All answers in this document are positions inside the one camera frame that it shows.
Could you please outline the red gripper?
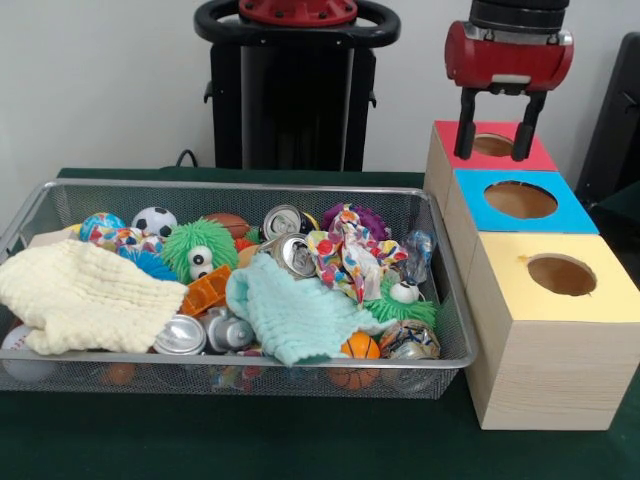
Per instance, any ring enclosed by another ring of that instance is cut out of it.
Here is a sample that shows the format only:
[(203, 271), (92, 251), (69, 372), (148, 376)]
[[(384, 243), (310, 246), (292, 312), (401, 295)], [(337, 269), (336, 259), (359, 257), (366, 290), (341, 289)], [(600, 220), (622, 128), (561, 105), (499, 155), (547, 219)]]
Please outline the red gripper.
[(455, 21), (447, 33), (444, 56), (447, 77), (463, 87), (454, 155), (462, 160), (471, 156), (479, 90), (488, 91), (494, 85), (518, 85), (527, 92), (529, 102), (516, 129), (512, 159), (527, 159), (546, 91), (557, 88), (570, 69), (574, 56), (571, 32), (516, 33)]

